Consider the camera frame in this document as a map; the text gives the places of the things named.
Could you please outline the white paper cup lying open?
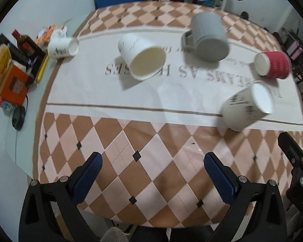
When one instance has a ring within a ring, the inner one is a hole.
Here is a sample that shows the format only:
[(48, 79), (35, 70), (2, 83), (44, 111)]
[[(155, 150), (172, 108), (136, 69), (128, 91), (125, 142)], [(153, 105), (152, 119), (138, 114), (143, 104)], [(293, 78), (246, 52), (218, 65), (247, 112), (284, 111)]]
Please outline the white paper cup lying open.
[(130, 75), (139, 81), (156, 75), (166, 62), (166, 52), (162, 47), (133, 33), (120, 38), (118, 51), (129, 67)]

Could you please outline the dark bottle with red cap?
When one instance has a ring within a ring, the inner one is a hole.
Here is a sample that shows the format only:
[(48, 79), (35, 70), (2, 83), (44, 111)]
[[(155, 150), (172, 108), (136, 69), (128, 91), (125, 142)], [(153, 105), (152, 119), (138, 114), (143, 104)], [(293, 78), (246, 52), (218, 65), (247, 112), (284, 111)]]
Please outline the dark bottle with red cap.
[(12, 32), (13, 37), (17, 41), (19, 50), (25, 53), (29, 58), (36, 58), (40, 55), (41, 49), (28, 35), (20, 34), (16, 29)]

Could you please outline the black yellow flat box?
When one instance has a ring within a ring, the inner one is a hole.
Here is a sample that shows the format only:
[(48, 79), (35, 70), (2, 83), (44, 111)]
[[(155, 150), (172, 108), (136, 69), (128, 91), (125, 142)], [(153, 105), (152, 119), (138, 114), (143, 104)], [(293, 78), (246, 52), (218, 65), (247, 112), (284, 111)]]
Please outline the black yellow flat box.
[(46, 54), (43, 58), (38, 58), (36, 63), (33, 65), (31, 77), (33, 78), (34, 83), (37, 84), (41, 81), (49, 58), (50, 56)]

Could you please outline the crumpled white paper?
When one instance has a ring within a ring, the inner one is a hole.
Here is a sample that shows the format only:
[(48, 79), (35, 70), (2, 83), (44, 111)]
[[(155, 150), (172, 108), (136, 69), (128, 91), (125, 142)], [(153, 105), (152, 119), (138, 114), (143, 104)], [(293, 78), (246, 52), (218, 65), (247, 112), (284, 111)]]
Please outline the crumpled white paper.
[(52, 31), (50, 36), (50, 40), (54, 39), (62, 39), (67, 36), (67, 26), (63, 26), (62, 28), (56, 28)]

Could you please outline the white paper cup with birds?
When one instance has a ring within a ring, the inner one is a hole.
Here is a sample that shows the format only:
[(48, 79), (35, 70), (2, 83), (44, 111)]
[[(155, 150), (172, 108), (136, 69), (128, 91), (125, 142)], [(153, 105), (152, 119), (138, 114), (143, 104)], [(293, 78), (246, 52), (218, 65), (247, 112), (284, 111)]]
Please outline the white paper cup with birds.
[(237, 132), (259, 121), (274, 111), (274, 100), (270, 89), (262, 81), (229, 97), (222, 106), (226, 125)]

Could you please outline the black computer mouse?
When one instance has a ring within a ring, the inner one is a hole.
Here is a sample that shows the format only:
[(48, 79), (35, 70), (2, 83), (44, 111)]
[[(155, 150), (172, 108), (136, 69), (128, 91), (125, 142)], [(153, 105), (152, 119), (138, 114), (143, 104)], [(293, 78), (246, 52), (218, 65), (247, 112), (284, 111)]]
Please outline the black computer mouse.
[(23, 105), (19, 105), (15, 108), (14, 113), (12, 115), (12, 126), (15, 130), (21, 130), (25, 120), (25, 107)]

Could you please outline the grey ribbed mug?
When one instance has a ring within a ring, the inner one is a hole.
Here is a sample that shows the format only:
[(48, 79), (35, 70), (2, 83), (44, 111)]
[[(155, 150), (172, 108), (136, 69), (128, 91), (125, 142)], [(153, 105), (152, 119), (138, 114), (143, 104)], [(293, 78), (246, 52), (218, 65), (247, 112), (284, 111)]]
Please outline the grey ribbed mug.
[(229, 44), (221, 18), (209, 11), (193, 16), (191, 29), (182, 36), (182, 48), (205, 61), (225, 59), (229, 54)]

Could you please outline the orange box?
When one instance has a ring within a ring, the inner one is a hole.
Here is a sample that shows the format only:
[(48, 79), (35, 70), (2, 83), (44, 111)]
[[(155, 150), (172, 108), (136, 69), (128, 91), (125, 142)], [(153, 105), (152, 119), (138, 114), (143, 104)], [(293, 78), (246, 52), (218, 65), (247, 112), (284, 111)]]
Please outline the orange box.
[(22, 105), (33, 81), (34, 79), (31, 76), (17, 66), (12, 65), (0, 87), (0, 97), (12, 104)]

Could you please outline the red ripple paper cup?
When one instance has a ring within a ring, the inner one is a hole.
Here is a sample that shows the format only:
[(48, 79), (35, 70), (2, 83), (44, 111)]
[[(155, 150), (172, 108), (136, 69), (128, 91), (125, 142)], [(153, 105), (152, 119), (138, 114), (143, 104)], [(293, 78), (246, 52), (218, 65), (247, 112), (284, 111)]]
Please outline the red ripple paper cup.
[(292, 64), (283, 51), (267, 51), (257, 54), (254, 66), (258, 75), (266, 78), (286, 79), (291, 71)]

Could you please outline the checkered brown pink tablecloth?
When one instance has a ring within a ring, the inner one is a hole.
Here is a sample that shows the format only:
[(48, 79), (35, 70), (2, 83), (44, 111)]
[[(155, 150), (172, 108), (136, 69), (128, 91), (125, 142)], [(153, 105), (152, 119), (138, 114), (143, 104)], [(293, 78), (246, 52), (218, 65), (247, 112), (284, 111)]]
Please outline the checkered brown pink tablecloth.
[[(281, 193), (292, 166), (278, 146), (287, 131), (303, 145), (302, 102), (292, 77), (267, 80), (274, 112), (241, 132), (221, 116), (224, 101), (258, 80), (261, 51), (278, 51), (275, 37), (236, 15), (217, 11), (230, 53), (218, 63), (181, 47), (194, 15), (206, 7), (135, 2), (91, 12), (75, 32), (78, 54), (54, 64), (36, 122), (33, 177), (51, 183), (71, 175), (93, 152), (103, 167), (80, 207), (114, 221), (153, 227), (217, 223), (224, 204), (204, 170), (214, 152), (250, 181), (275, 180)], [(166, 62), (139, 81), (118, 51), (133, 33), (162, 47)]]

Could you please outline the white paper cup at edge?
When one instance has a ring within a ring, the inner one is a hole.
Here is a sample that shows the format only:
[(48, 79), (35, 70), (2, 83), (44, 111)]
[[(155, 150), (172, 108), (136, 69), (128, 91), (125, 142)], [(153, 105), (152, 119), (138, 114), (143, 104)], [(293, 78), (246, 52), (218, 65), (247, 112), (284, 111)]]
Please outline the white paper cup at edge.
[(48, 44), (47, 53), (50, 58), (74, 57), (79, 46), (79, 41), (74, 37), (54, 38)]

